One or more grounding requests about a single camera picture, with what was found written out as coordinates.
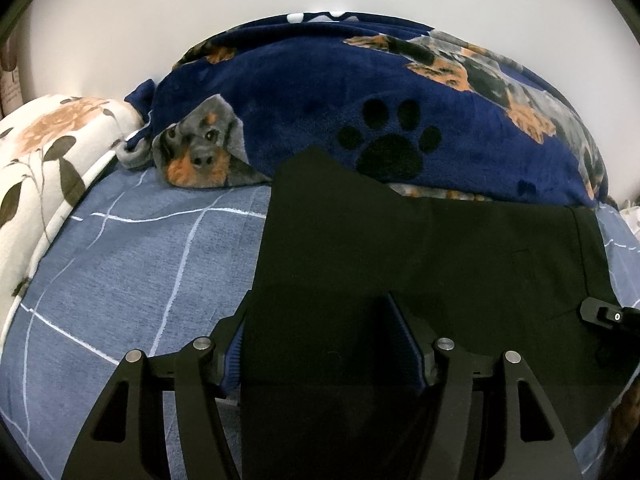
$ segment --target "bed sheet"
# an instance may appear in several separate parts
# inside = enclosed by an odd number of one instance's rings
[[[79,203],[40,263],[0,363],[0,415],[43,478],[60,478],[129,349],[176,351],[233,313],[252,285],[270,193],[179,189],[153,169],[116,168]],[[614,291],[638,306],[640,246],[613,208],[596,214]],[[219,409],[241,470],[237,399]],[[597,478],[609,415],[575,449],[587,479]],[[165,431],[172,478],[186,478],[172,394]]]

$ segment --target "dog print blanket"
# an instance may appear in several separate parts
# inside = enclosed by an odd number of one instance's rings
[[[126,100],[147,124],[116,151],[174,186],[268,181],[318,145],[380,182],[594,206],[600,152],[578,113],[511,59],[418,23],[299,13],[190,48]]]

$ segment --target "cream floral blanket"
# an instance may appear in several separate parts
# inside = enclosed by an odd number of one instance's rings
[[[141,126],[125,102],[63,95],[0,121],[0,356],[41,257],[114,145]]]

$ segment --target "dark green leaf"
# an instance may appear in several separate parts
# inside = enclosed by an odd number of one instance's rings
[[[64,156],[75,143],[76,138],[70,135],[65,135],[64,137],[56,139],[47,150],[47,153],[44,154],[42,161],[47,162],[49,160],[58,160],[59,158],[62,158],[62,156]]]
[[[20,202],[20,188],[22,187],[22,181],[18,184],[14,184],[6,192],[6,195],[2,199],[0,204],[0,228],[7,222],[11,221],[15,213],[18,211],[18,202]]]
[[[27,288],[31,285],[31,280],[29,278],[23,278],[20,283],[18,283],[14,291],[12,292],[12,296],[15,298],[16,296],[24,297],[24,293],[27,292]]]
[[[85,192],[82,177],[66,158],[60,159],[60,187],[62,195],[71,207],[76,206]]]

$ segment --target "orange flower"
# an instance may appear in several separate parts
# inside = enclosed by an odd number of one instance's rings
[[[102,106],[107,103],[104,99],[83,97],[41,115],[18,134],[13,158],[34,152],[67,132],[78,131],[98,117],[102,113]]]

